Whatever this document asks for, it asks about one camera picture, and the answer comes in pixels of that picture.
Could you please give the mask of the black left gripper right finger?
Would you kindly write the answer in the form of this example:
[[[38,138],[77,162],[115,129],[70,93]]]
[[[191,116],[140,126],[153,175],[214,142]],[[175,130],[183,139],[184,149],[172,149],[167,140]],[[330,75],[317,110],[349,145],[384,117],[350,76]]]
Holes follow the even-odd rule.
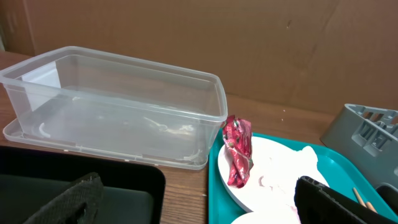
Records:
[[[297,180],[294,202],[301,224],[397,224],[308,176]]]

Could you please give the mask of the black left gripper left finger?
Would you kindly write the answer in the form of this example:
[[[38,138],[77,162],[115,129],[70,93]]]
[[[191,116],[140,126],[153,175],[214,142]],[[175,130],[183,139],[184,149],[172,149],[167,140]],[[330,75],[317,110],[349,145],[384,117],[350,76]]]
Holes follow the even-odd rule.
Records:
[[[74,180],[23,222],[28,224],[92,224],[103,199],[104,186],[96,172]]]

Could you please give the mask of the small pink bowl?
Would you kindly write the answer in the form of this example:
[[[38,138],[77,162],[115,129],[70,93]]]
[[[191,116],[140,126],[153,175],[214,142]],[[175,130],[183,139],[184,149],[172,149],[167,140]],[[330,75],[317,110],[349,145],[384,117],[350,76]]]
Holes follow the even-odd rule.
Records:
[[[291,216],[289,214],[251,212],[241,215],[233,220],[231,224],[300,224],[300,220],[295,215]]]

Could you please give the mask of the white napkin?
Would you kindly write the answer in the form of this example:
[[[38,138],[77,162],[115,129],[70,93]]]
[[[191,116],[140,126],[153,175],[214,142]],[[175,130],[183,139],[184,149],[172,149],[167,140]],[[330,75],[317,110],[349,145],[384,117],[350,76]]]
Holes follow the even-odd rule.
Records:
[[[318,156],[310,146],[299,151],[286,147],[255,148],[253,161],[248,184],[256,199],[256,210],[278,206],[294,210],[295,186],[302,176],[328,183],[318,170]]]

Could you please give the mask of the red snack wrapper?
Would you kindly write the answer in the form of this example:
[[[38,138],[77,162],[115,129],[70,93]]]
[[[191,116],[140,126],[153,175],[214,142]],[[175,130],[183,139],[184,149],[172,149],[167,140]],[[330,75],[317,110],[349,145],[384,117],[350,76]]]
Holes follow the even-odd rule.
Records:
[[[238,189],[243,188],[254,166],[251,122],[231,115],[227,117],[221,128],[224,146],[232,158],[227,184]]]

